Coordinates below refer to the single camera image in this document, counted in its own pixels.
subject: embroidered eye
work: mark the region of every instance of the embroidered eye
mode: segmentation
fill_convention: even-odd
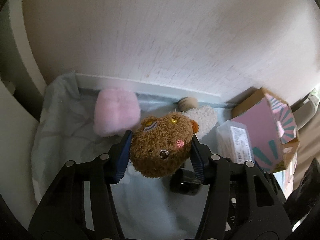
[[[168,158],[170,154],[167,150],[161,150],[159,155],[160,155],[161,159],[164,160],[164,159]]]
[[[176,124],[178,121],[176,119],[172,118],[172,119],[170,119],[170,122]]]
[[[184,142],[182,140],[177,141],[177,148],[182,148],[184,146]]]
[[[144,128],[144,131],[152,130],[158,126],[157,122],[151,122],[151,124],[150,122],[147,123],[148,126]]]

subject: brown teddy bear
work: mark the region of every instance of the brown teddy bear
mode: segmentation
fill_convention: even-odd
[[[130,159],[145,177],[172,175],[189,158],[198,124],[180,112],[149,116],[134,132]]]

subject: clear plastic container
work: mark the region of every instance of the clear plastic container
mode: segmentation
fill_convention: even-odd
[[[217,128],[218,154],[232,162],[243,164],[253,161],[253,153],[247,127],[228,120]]]

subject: embroidered nose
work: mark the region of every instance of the embroidered nose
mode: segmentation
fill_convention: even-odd
[[[170,154],[167,150],[161,150],[159,155],[160,155],[161,159],[164,160],[164,159],[168,158]]]

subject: pink cheek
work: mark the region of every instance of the pink cheek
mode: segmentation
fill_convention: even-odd
[[[182,147],[184,147],[184,142],[182,140],[178,140],[177,141],[177,148],[180,149]]]

